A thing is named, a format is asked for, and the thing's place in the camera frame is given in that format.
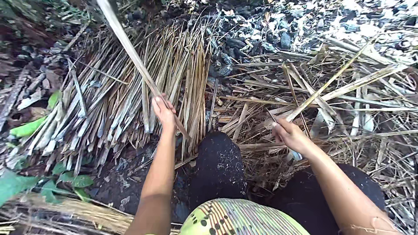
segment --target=bamboo splint pile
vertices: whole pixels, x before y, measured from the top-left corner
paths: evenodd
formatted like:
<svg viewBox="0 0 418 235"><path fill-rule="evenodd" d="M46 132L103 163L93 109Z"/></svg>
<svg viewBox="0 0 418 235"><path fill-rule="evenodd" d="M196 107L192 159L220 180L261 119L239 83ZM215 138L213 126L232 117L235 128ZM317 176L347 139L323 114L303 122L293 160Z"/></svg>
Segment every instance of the bamboo splint pile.
<svg viewBox="0 0 418 235"><path fill-rule="evenodd" d="M208 64L205 61L204 25L141 29L130 40L161 92L166 93L191 136L183 138L186 153L205 134L204 90ZM63 161L74 174L84 158L95 157L104 165L109 152L118 158L128 143L140 148L152 133L161 131L150 105L150 89L126 51L112 33L98 39L79 59L68 59L69 72L62 99L43 125L26 142L28 155L34 150L50 155L46 170Z"/></svg>
<svg viewBox="0 0 418 235"><path fill-rule="evenodd" d="M134 218L101 202L87 203L66 197L62 198L62 203L52 204L46 203L36 193L22 194L8 201L1 208L0 216L9 220L9 224L19 222L26 225L30 232L42 229L64 235L122 235ZM180 227L181 224L172 223L170 235L179 234ZM12 226L5 226L6 229L13 231Z"/></svg>
<svg viewBox="0 0 418 235"><path fill-rule="evenodd" d="M391 217L407 233L414 225L417 184L418 76L404 64L382 64L380 57L358 51L323 45L315 56L285 52L235 64L236 75L228 77L232 85L223 81L217 87L211 125L241 148L256 193L284 186L308 166L306 160L294 161L284 143L275 143L267 110L295 118L336 162L361 168L381 185ZM348 64L356 52L359 57ZM335 81L310 98L331 78ZM307 100L312 102L295 115Z"/></svg>

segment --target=soil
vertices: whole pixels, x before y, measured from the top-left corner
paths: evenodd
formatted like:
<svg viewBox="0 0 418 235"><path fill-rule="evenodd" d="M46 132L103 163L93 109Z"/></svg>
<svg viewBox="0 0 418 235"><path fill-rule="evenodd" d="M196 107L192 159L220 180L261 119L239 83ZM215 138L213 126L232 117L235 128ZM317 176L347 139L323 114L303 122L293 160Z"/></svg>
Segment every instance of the soil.
<svg viewBox="0 0 418 235"><path fill-rule="evenodd" d="M89 193L95 200L111 204L114 208L135 215L145 177L151 166L149 162L158 141L153 140L136 151L127 148L118 159L108 159ZM189 215L188 187L192 168L189 164L176 170L171 200L171 221L183 223Z"/></svg>

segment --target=dark stone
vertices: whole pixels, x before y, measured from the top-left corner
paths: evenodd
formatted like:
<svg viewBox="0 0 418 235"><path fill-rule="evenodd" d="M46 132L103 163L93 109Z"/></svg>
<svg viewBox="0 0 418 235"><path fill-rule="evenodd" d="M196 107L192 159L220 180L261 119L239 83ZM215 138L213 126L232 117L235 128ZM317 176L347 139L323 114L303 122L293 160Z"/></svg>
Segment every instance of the dark stone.
<svg viewBox="0 0 418 235"><path fill-rule="evenodd" d="M349 20L354 19L356 17L356 11L352 10L348 13L348 15L340 20L340 23L345 23Z"/></svg>
<svg viewBox="0 0 418 235"><path fill-rule="evenodd" d="M416 24L416 21L417 21L417 17L416 16L411 16L406 20L405 25L406 26L414 26Z"/></svg>
<svg viewBox="0 0 418 235"><path fill-rule="evenodd" d="M237 48L234 49L234 53L235 53L236 59L240 59L241 57L246 57L246 55L242 51L238 50Z"/></svg>
<svg viewBox="0 0 418 235"><path fill-rule="evenodd" d="M369 19L380 19L380 18L382 18L384 15L379 14L379 13L377 13L377 12L370 12L370 13L367 13L367 14L366 14L366 16L367 16L367 18L369 18Z"/></svg>
<svg viewBox="0 0 418 235"><path fill-rule="evenodd" d="M346 23L342 23L341 24L342 27L345 28L345 30L347 30L347 32L359 32L360 31L360 26L358 25L349 25Z"/></svg>
<svg viewBox="0 0 418 235"><path fill-rule="evenodd" d="M229 51L228 51L228 55L229 55L230 57L234 58L234 59L236 59L236 58L237 58L237 56L235 55L235 51L234 51L234 49L233 49L233 48L230 48L230 49L229 49Z"/></svg>
<svg viewBox="0 0 418 235"><path fill-rule="evenodd" d="M280 37L280 46L282 49L289 50L291 46L291 39L287 32L283 32Z"/></svg>
<svg viewBox="0 0 418 235"><path fill-rule="evenodd" d="M128 13L127 19L128 21L133 21L133 14L131 12Z"/></svg>
<svg viewBox="0 0 418 235"><path fill-rule="evenodd" d="M227 45L233 48L238 48L241 49L243 48L246 44L245 42L237 39L237 38L231 38L227 40Z"/></svg>
<svg viewBox="0 0 418 235"><path fill-rule="evenodd" d="M226 64L228 64L228 65L232 65L233 64L231 57L229 57L227 54L222 53L221 54L221 57L222 57L222 59L224 59L224 62Z"/></svg>
<svg viewBox="0 0 418 235"><path fill-rule="evenodd" d="M143 19L145 19L145 14L144 14L144 12L142 12L140 10L136 10L132 13L132 18L134 20L143 20Z"/></svg>
<svg viewBox="0 0 418 235"><path fill-rule="evenodd" d="M33 59L33 66L39 69L42 64L43 64L43 56L42 55L35 56L35 58Z"/></svg>

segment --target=finger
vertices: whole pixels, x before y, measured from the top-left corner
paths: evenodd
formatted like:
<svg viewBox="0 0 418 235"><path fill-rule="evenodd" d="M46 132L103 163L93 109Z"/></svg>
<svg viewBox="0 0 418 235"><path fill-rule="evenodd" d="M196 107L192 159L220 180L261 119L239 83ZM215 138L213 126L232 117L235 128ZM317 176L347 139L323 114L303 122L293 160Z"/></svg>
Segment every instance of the finger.
<svg viewBox="0 0 418 235"><path fill-rule="evenodd" d="M159 115L160 113L161 113L161 109L160 109L160 107L159 107L159 105L158 105L158 103L157 103L157 101L156 101L156 99L159 99L159 97L157 96L157 97L154 97L152 100L151 100L151 103L152 103L152 105L153 105L153 109L154 109L154 113L156 114L156 115Z"/></svg>
<svg viewBox="0 0 418 235"><path fill-rule="evenodd" d="M276 140L276 143L283 142L282 138L280 138L280 135L279 133L277 133L275 128L271 129L271 133L274 135L274 139Z"/></svg>
<svg viewBox="0 0 418 235"><path fill-rule="evenodd" d="M292 123L286 121L284 118L278 118L277 122L284 128L288 133L292 133Z"/></svg>
<svg viewBox="0 0 418 235"><path fill-rule="evenodd" d="M284 138L289 135L289 133L286 131L286 129L282 125L273 123L273 128L275 129L277 134L282 138L282 140L284 140Z"/></svg>
<svg viewBox="0 0 418 235"><path fill-rule="evenodd" d="M173 104L170 101L167 101L168 108L171 109L173 113L176 113L176 109L174 108Z"/></svg>

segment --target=black pants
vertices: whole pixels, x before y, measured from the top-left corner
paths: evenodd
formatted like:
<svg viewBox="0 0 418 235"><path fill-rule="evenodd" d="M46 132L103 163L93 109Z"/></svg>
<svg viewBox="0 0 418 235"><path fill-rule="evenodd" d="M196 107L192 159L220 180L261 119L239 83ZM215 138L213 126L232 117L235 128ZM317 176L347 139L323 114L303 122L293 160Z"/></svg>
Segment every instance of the black pants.
<svg viewBox="0 0 418 235"><path fill-rule="evenodd" d="M191 210L215 198L247 199L240 149L225 133L207 135L198 151L198 170L190 182ZM385 210L385 201L376 182L356 167L338 166L381 210ZM337 223L310 167L297 172L266 204L291 216L311 235L338 234Z"/></svg>

